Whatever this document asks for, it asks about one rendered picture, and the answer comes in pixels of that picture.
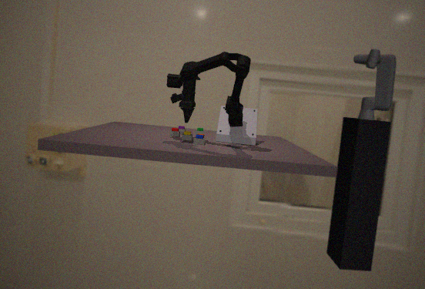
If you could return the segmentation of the blue button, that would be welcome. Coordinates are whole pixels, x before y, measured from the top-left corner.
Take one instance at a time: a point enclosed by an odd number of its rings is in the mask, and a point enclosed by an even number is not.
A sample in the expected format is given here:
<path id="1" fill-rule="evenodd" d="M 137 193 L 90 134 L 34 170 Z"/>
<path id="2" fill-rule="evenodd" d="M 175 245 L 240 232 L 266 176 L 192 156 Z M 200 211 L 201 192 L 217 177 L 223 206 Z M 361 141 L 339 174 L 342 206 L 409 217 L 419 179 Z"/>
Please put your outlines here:
<path id="1" fill-rule="evenodd" d="M 194 137 L 193 144 L 204 145 L 204 143 L 205 143 L 205 138 L 203 138 L 203 135 L 196 135 L 196 137 Z"/>

